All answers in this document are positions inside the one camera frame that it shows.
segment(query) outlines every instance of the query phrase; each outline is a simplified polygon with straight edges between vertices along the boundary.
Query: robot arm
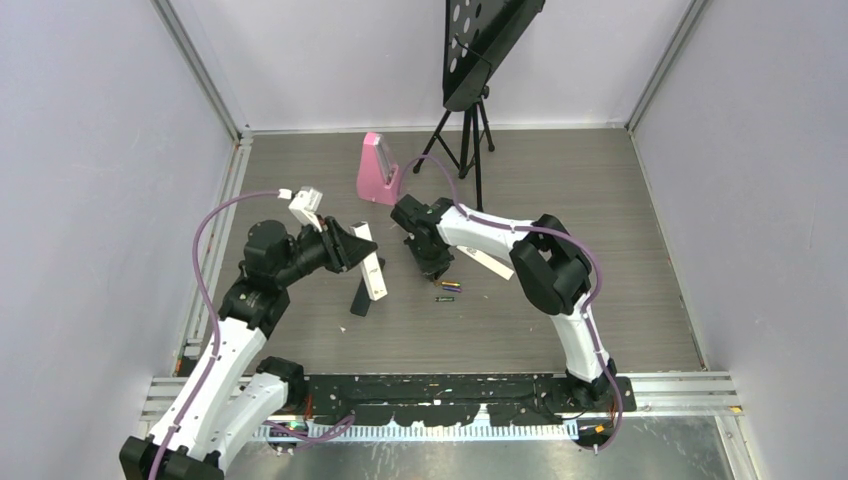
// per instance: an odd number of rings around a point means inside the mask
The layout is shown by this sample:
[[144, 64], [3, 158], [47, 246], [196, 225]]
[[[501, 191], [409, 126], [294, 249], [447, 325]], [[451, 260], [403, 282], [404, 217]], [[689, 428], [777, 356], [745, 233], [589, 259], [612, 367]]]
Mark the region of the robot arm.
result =
[[[469, 220], [446, 198], [428, 206], [411, 195], [395, 205], [391, 216], [408, 232], [404, 243], [430, 280], [437, 280], [450, 267], [451, 246], [476, 249], [511, 264], [527, 299], [548, 314], [556, 327], [565, 351], [567, 375], [574, 381], [575, 390], [581, 392], [577, 400], [590, 405], [610, 387], [587, 325], [587, 322], [592, 327], [595, 325], [591, 307], [586, 312], [588, 320], [580, 314], [589, 294], [591, 263], [577, 247], [562, 239], [520, 231], [521, 227], [537, 226], [568, 233], [555, 217], [542, 215], [535, 222], [510, 220], [479, 213], [464, 205], [462, 208], [484, 222]], [[512, 228], [497, 228], [487, 223]], [[603, 346], [598, 353], [615, 375], [615, 364]]]
[[[212, 342], [173, 405], [144, 440], [129, 437], [120, 453], [127, 480], [147, 480], [154, 456], [177, 413], [189, 404], [168, 441], [158, 479], [223, 479], [235, 455], [264, 420], [307, 397], [303, 367], [276, 357], [263, 360], [235, 400], [239, 377], [260, 352], [289, 306], [287, 287], [324, 267], [345, 272], [377, 250], [377, 244], [347, 233], [333, 217], [315, 214], [320, 192], [305, 187], [289, 205], [303, 224], [295, 238], [275, 220], [251, 227], [239, 263], [239, 278], [219, 310], [220, 348]], [[205, 377], [193, 396], [195, 386]]]

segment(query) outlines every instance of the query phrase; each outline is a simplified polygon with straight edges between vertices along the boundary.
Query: black tripod stand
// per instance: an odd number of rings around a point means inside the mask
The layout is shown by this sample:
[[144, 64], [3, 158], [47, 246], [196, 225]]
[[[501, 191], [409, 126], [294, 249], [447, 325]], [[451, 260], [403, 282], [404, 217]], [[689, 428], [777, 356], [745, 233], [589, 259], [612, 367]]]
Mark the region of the black tripod stand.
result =
[[[427, 147], [424, 148], [424, 152], [422, 155], [427, 155], [430, 153], [430, 149], [433, 148], [433, 144], [436, 143], [436, 140], [442, 145], [445, 151], [448, 153], [451, 161], [456, 168], [459, 169], [459, 178], [463, 179], [471, 168], [474, 168], [474, 177], [475, 183], [477, 187], [477, 210], [483, 211], [483, 174], [480, 171], [480, 127], [478, 123], [478, 115], [483, 119], [483, 133], [486, 134], [486, 141], [489, 144], [489, 151], [495, 151], [495, 144], [492, 142], [492, 131], [489, 130], [489, 119], [486, 118], [486, 108], [483, 106], [483, 99], [489, 97], [489, 86], [486, 85], [483, 87], [483, 91], [480, 93], [480, 96], [477, 97], [477, 100], [471, 104], [467, 110], [465, 110], [465, 116], [462, 120], [462, 146], [460, 147], [459, 153], [459, 161], [456, 161], [456, 157], [453, 155], [453, 152], [448, 147], [448, 144], [442, 138], [442, 128], [445, 126], [445, 122], [448, 121], [448, 117], [453, 113], [450, 110], [445, 110], [445, 114], [442, 115], [442, 119], [439, 121], [439, 125], [436, 127], [436, 131], [433, 132], [433, 136], [430, 137], [430, 141], [427, 143]], [[474, 141], [474, 154], [471, 163], [468, 163], [468, 144], [471, 141]], [[413, 173], [418, 173], [421, 171], [421, 164], [424, 163], [424, 159], [418, 160], [418, 163], [412, 169]]]

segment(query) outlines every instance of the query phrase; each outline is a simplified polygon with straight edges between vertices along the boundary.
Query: metal frame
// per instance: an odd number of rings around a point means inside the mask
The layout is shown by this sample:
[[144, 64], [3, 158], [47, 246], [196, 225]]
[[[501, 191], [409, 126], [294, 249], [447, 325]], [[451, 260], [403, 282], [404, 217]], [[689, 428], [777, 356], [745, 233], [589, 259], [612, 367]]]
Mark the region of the metal frame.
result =
[[[625, 417], [735, 417], [742, 414], [739, 398], [727, 372], [668, 372], [624, 373], [633, 382], [636, 411]], [[251, 376], [239, 379], [233, 398], [241, 393], [239, 387], [250, 382]], [[142, 408], [142, 422], [156, 422], [176, 400], [185, 378], [157, 377], [150, 385], [147, 401]], [[583, 418], [599, 418], [608, 414], [586, 413]], [[299, 416], [274, 416], [273, 420], [302, 420]]]
[[[747, 440], [740, 428], [740, 423], [745, 421], [744, 411], [739, 406], [739, 397], [733, 386], [730, 374], [727, 372], [658, 372], [658, 373], [627, 373], [624, 374], [632, 381], [633, 392], [636, 395], [636, 411], [627, 412], [628, 418], [634, 417], [713, 417], [716, 428], [722, 438], [722, 444], [730, 463], [733, 475], [737, 480], [757, 480], [758, 473], [748, 450]], [[241, 388], [246, 386], [252, 376], [244, 376], [239, 379], [239, 384], [233, 389], [232, 398], [241, 393]], [[162, 415], [171, 406], [179, 392], [186, 383], [185, 378], [159, 377], [154, 378], [148, 392], [147, 401], [142, 409], [141, 422], [139, 424], [139, 435], [146, 435]], [[607, 413], [586, 413], [583, 418], [606, 418]], [[478, 420], [485, 423], [487, 415], [481, 411]], [[269, 420], [275, 422], [302, 422], [299, 415], [273, 415]], [[429, 432], [422, 428], [398, 428], [389, 426], [390, 432], [401, 432], [409, 430], [413, 436], [397, 433], [403, 441], [432, 441], [439, 440], [440, 435], [445, 432]], [[495, 435], [506, 435], [504, 439], [527, 440], [544, 439], [545, 431], [526, 429], [527, 432], [510, 432], [485, 426], [475, 427], [477, 429], [495, 432]], [[465, 440], [491, 440], [491, 433], [480, 433], [472, 431], [465, 433]], [[377, 432], [371, 427], [353, 429], [348, 434], [339, 438], [343, 442], [374, 442]], [[269, 440], [270, 432], [267, 428], [258, 427], [254, 433], [253, 440], [265, 442]]]
[[759, 478], [759, 473], [751, 458], [748, 440], [745, 439], [742, 425], [740, 425], [745, 420], [745, 417], [716, 417], [716, 427], [718, 427], [721, 443], [734, 478], [756, 480]]
[[[249, 130], [245, 130], [242, 133], [238, 148], [233, 153], [227, 174], [224, 177], [221, 193], [218, 196], [219, 204], [241, 192], [244, 172], [247, 170], [247, 161], [250, 158], [252, 145], [253, 134]], [[206, 254], [200, 260], [200, 269], [210, 292], [214, 292], [215, 287], [218, 285], [218, 277], [221, 272], [221, 264], [224, 261], [224, 251], [227, 246], [227, 240], [230, 237], [230, 229], [235, 218], [235, 210], [236, 207], [228, 208], [216, 216], [207, 234], [209, 241], [205, 250]], [[183, 339], [180, 342], [181, 351], [177, 358], [187, 357], [194, 359], [200, 355], [203, 349], [203, 340], [208, 322], [209, 312], [206, 311], [206, 306], [203, 304], [200, 290], [197, 288], [197, 285], [194, 285], [191, 305], [185, 321], [185, 331], [183, 332]]]
[[171, 34], [171, 38], [174, 40], [174, 43], [176, 43], [177, 48], [183, 55], [183, 58], [185, 58], [189, 69], [191, 69], [191, 73], [194, 74], [194, 77], [197, 79], [200, 89], [203, 90], [203, 93], [212, 105], [212, 109], [215, 110], [215, 113], [218, 115], [218, 118], [221, 120], [221, 123], [224, 125], [227, 133], [230, 134], [230, 138], [232, 138], [234, 142], [238, 141], [240, 138], [239, 127], [236, 125], [233, 116], [227, 109], [227, 105], [221, 97], [221, 92], [218, 91], [218, 88], [215, 86], [215, 82], [212, 81], [209, 71], [203, 64], [200, 54], [197, 52], [191, 38], [189, 38], [188, 32], [183, 26], [183, 23], [180, 21], [171, 1], [150, 0], [150, 3], [153, 4], [153, 7], [156, 9], [159, 17], [162, 19], [162, 23], [165, 24], [165, 28], [167, 28], [168, 33]]
[[639, 125], [639, 122], [645, 115], [645, 111], [654, 99], [657, 89], [662, 84], [666, 74], [680, 54], [683, 45], [689, 38], [689, 34], [692, 33], [692, 30], [697, 24], [701, 13], [703, 13], [704, 8], [709, 3], [710, 0], [691, 0], [689, 2], [689, 7], [686, 9], [686, 13], [677, 25], [677, 30], [675, 30], [674, 35], [671, 37], [671, 42], [666, 48], [662, 59], [660, 59], [660, 63], [657, 64], [657, 68], [654, 69], [654, 73], [651, 75], [648, 85], [639, 97], [639, 101], [636, 102], [636, 108], [630, 115], [630, 120], [628, 120], [625, 124], [627, 131], [633, 132]]
[[[591, 122], [591, 123], [490, 123], [490, 126], [502, 130], [592, 130], [599, 128], [624, 128], [626, 122]], [[368, 133], [379, 131], [381, 133], [394, 132], [427, 132], [433, 133], [433, 125], [410, 125], [405, 127], [338, 127], [338, 128], [316, 128], [306, 130], [253, 130], [255, 136], [265, 135], [299, 135], [303, 133]], [[446, 123], [442, 128], [443, 132], [459, 132], [462, 131], [462, 123]]]

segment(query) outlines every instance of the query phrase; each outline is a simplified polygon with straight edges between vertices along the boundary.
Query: music stand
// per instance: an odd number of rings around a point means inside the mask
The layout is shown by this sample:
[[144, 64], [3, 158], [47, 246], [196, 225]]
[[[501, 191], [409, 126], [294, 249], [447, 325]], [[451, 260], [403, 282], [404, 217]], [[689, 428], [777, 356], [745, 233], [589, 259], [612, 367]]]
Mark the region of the music stand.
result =
[[[489, 96], [489, 79], [503, 59], [524, 33], [524, 30], [542, 11], [545, 0], [447, 0], [445, 10], [445, 53], [442, 65], [442, 105], [445, 113], [439, 121], [423, 155], [438, 141], [459, 170], [459, 178], [465, 178], [471, 168], [475, 170], [477, 188], [477, 210], [483, 211], [483, 176], [480, 170], [480, 128], [495, 151], [489, 119], [483, 100]], [[464, 112], [462, 121], [462, 144], [459, 161], [442, 138], [442, 128], [453, 112]], [[469, 143], [473, 142], [474, 153], [468, 163]], [[412, 169], [421, 171], [419, 160]]]

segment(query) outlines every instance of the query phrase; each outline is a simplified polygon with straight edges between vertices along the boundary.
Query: tripod leg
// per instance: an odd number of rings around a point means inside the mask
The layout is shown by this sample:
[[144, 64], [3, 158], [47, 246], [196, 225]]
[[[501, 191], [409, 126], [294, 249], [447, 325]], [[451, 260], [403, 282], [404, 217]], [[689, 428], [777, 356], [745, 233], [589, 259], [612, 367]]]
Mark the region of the tripod leg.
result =
[[459, 169], [459, 162], [456, 161], [456, 157], [453, 156], [453, 152], [450, 151], [450, 147], [448, 147], [448, 144], [445, 143], [445, 139], [443, 139], [441, 135], [439, 135], [439, 143], [441, 143], [442, 148], [444, 148], [445, 151], [448, 152], [448, 156], [450, 157], [451, 162], [453, 162], [453, 164], [456, 165], [456, 168]]
[[465, 117], [462, 119], [462, 148], [459, 150], [459, 178], [465, 178], [465, 175], [468, 174], [468, 144], [471, 142], [471, 118], [476, 117], [476, 115], [471, 112], [475, 112], [475, 106], [472, 105], [471, 108], [465, 111]]
[[480, 127], [477, 125], [477, 108], [474, 108], [474, 181], [477, 184], [477, 211], [483, 211], [483, 173], [480, 170]]
[[[433, 132], [433, 136], [430, 137], [430, 141], [427, 142], [427, 147], [424, 148], [424, 152], [421, 153], [421, 155], [427, 155], [428, 153], [430, 153], [430, 149], [433, 148], [433, 144], [436, 143], [436, 139], [439, 139], [439, 141], [441, 141], [442, 128], [444, 128], [445, 122], [448, 121], [448, 117], [450, 117], [450, 114], [450, 110], [445, 110], [445, 114], [442, 115], [442, 119], [439, 121], [439, 126], [436, 127], [436, 131]], [[453, 154], [450, 153], [450, 150], [448, 150], [448, 154], [451, 156], [451, 158], [453, 158]], [[419, 159], [418, 163], [416, 163], [415, 166], [412, 168], [412, 173], [420, 172], [422, 163], [424, 163], [423, 158]]]
[[486, 141], [489, 142], [489, 151], [495, 151], [495, 143], [492, 142], [492, 131], [489, 130], [489, 118], [486, 117], [486, 107], [483, 106], [483, 99], [480, 99], [480, 116], [483, 117], [483, 132], [486, 134]]

